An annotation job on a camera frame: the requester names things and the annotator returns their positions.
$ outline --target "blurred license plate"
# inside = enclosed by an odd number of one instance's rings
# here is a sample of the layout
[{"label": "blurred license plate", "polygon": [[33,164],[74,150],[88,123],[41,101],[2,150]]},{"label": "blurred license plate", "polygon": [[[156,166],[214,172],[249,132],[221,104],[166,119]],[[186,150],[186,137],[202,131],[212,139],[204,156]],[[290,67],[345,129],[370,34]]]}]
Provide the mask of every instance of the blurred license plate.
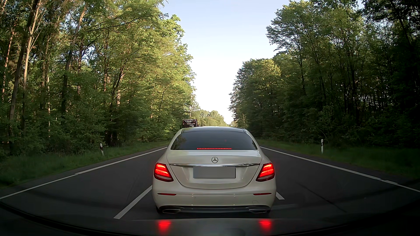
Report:
[{"label": "blurred license plate", "polygon": [[194,166],[194,178],[236,178],[234,166]]}]

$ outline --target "car roof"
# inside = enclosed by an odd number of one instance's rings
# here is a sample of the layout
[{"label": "car roof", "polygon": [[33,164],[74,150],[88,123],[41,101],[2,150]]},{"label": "car roof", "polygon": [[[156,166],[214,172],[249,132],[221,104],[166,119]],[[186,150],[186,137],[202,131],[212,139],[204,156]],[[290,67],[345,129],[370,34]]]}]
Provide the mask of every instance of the car roof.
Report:
[{"label": "car roof", "polygon": [[189,127],[189,128],[184,128],[182,130],[182,133],[184,133],[184,132],[194,132],[194,131],[233,131],[233,132],[242,132],[242,133],[245,133],[245,130],[243,128],[227,127],[227,126]]}]

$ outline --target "forest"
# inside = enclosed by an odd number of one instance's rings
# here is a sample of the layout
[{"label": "forest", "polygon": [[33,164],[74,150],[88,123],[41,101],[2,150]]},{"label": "forest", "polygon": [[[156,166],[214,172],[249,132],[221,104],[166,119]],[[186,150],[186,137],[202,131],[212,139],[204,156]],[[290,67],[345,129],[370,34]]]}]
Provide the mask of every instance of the forest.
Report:
[{"label": "forest", "polygon": [[194,73],[163,4],[1,0],[0,159],[171,138]]},{"label": "forest", "polygon": [[286,142],[419,148],[419,10],[416,0],[290,1],[267,26],[277,54],[238,71],[236,125]]}]

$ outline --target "grass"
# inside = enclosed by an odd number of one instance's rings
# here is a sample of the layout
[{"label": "grass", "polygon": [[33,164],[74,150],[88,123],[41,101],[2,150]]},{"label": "grass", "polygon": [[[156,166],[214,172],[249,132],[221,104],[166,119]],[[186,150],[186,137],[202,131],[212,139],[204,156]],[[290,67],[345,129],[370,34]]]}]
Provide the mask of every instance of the grass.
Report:
[{"label": "grass", "polygon": [[0,188],[168,145],[168,143],[169,141],[162,141],[137,143],[124,147],[104,147],[104,156],[98,148],[79,155],[44,154],[9,157],[0,163]]},{"label": "grass", "polygon": [[258,144],[317,157],[349,163],[389,174],[420,178],[420,149],[386,147],[333,148],[324,144],[324,153],[317,144],[295,144],[273,140],[258,140]]}]

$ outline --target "trunk lid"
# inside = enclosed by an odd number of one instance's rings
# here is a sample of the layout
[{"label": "trunk lid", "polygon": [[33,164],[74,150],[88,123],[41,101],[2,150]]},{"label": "trunk lid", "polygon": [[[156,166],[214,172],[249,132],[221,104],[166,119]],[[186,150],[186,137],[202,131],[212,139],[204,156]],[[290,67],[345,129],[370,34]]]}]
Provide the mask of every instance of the trunk lid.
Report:
[{"label": "trunk lid", "polygon": [[[262,155],[258,150],[168,150],[166,158],[175,178],[185,187],[232,189],[246,186],[255,177]],[[194,169],[202,171],[196,166],[206,166],[205,171],[214,176],[194,176]],[[235,178],[218,178],[217,166],[229,166],[227,171],[234,171]]]}]

